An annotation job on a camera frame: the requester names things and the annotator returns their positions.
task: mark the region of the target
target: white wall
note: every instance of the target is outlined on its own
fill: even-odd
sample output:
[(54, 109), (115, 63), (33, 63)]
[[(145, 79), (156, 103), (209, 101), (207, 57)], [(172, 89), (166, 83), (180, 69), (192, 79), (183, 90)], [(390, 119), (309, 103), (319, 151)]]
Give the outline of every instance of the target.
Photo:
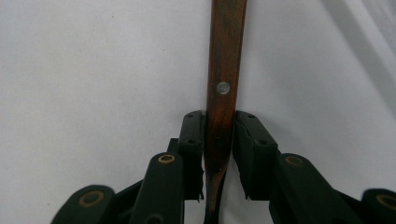
[[(237, 103), (355, 198), (396, 190), (395, 43), (365, 6), (249, 0)], [(0, 4), (0, 223), (49, 223), (82, 187), (144, 176), (183, 116), (205, 110), (210, 7)], [(204, 206), (188, 202), (186, 223)], [(267, 206), (245, 201), (232, 162), (223, 223), (272, 223)]]

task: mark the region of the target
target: wood grain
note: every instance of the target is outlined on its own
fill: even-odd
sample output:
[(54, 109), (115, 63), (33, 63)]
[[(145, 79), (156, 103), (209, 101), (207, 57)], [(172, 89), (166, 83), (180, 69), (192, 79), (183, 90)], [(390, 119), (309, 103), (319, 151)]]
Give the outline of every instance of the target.
[[(212, 0), (205, 124), (205, 223), (218, 223), (222, 183), (230, 159), (247, 0)], [(230, 90), (220, 94), (220, 82)]]

